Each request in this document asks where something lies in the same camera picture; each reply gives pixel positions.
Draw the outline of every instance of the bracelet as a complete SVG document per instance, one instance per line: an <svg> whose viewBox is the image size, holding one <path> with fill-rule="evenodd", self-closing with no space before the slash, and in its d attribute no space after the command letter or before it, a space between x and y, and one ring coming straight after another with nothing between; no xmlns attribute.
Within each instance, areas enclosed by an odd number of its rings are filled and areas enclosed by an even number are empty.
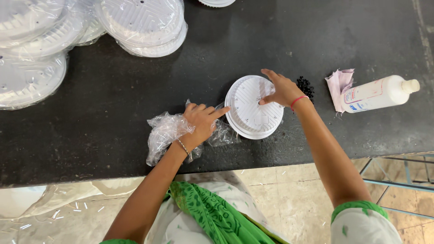
<svg viewBox="0 0 434 244"><path fill-rule="evenodd" d="M189 155L187 148L185 148L184 144L181 142L180 139L177 139L178 142L181 144L181 146L184 148L185 152L187 153L187 156Z"/></svg>
<svg viewBox="0 0 434 244"><path fill-rule="evenodd" d="M298 100L302 99L303 97L307 97L307 98L309 98L308 96L301 96L301 97L295 99L295 100L291 103L291 110L292 110L292 111L294 111L294 110L293 110L293 105L294 105L294 103L296 103Z"/></svg>

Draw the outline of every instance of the hand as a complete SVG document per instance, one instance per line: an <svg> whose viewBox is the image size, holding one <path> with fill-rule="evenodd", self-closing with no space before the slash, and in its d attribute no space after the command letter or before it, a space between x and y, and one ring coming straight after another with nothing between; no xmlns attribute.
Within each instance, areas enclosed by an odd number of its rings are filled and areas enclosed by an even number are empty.
<svg viewBox="0 0 434 244"><path fill-rule="evenodd" d="M205 104L198 106L195 103L190 103L187 105L183 115L187 121L196 128L192 134L187 133L180 137L179 140L184 144L188 152L191 152L211 136L216 129L214 120L220 118L225 113L229 112L229 110L229 106L215 110L214 107L207 108Z"/></svg>
<svg viewBox="0 0 434 244"><path fill-rule="evenodd" d="M270 102L277 102L285 107L290 107L292 102L305 94L297 87L290 79L281 74L276 74L269 69L261 69L262 74L267 75L273 82L276 92L268 95L259 101L260 105L265 105Z"/></svg>

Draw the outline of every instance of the stack of plastic lids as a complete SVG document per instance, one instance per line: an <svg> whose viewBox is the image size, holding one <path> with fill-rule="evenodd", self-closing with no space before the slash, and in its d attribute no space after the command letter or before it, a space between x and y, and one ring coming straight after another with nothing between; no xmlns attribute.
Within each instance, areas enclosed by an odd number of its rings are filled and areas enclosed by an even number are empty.
<svg viewBox="0 0 434 244"><path fill-rule="evenodd" d="M35 1L51 3L51 0ZM69 47L73 47L83 36L84 27L87 26L87 13L84 11L84 8L79 6L80 4L75 0L64 0L64 5L58 6L61 8L61 13L58 17L59 21L56 21L54 25L46 26L46 32L30 41L2 51L9 54L10 57L37 60L40 57L53 55ZM43 19L32 21L40 24L40 22L43 22Z"/></svg>
<svg viewBox="0 0 434 244"><path fill-rule="evenodd" d="M235 0L199 0L199 2L210 7L222 8L233 4Z"/></svg>
<svg viewBox="0 0 434 244"><path fill-rule="evenodd" d="M96 18L95 1L96 0L81 0L82 5L88 11L88 26L83 37L78 41L77 46L87 46L94 44L100 36L105 34L105 29Z"/></svg>
<svg viewBox="0 0 434 244"><path fill-rule="evenodd" d="M0 1L0 109L24 108L56 91L88 15L81 0Z"/></svg>
<svg viewBox="0 0 434 244"><path fill-rule="evenodd" d="M187 35L181 0L100 0L95 11L107 32L132 55L169 55Z"/></svg>
<svg viewBox="0 0 434 244"><path fill-rule="evenodd" d="M274 85L261 76L238 79L224 101L225 106L231 106L226 117L232 128L249 139L271 135L282 121L283 106L275 102L261 106L259 101L274 92Z"/></svg>
<svg viewBox="0 0 434 244"><path fill-rule="evenodd" d="M41 101L56 91L65 73L65 53L38 61L0 53L0 109L22 109Z"/></svg>

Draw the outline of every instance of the black table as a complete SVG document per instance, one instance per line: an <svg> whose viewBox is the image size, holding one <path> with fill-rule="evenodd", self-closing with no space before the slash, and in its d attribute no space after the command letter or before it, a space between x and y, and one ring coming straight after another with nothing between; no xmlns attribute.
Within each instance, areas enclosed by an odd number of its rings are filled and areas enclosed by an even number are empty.
<svg viewBox="0 0 434 244"><path fill-rule="evenodd" d="M105 35L69 52L56 94L0 111L0 187L146 175L147 119L181 113L187 99L217 105L261 68L310 80L316 109L350 158L433 151L432 0L237 0L221 9L186 0L185 19L187 38L169 56L132 56ZM355 85L395 74L421 90L404 105L338 118L324 77L349 68ZM288 108L283 121L263 140L206 146L179 173L312 162Z"/></svg>

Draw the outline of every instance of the red thread bracelet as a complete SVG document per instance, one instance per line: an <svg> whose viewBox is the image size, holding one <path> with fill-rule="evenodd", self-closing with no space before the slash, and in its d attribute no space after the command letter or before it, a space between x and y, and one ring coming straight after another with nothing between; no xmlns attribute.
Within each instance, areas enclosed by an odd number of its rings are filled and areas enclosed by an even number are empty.
<svg viewBox="0 0 434 244"><path fill-rule="evenodd" d="M307 98L309 98L308 96L301 96L301 97L295 99L295 100L291 103L291 110L292 110L292 111L294 111L294 110L293 110L293 105L294 105L294 103L296 103L298 100L302 99L303 97L307 97Z"/></svg>

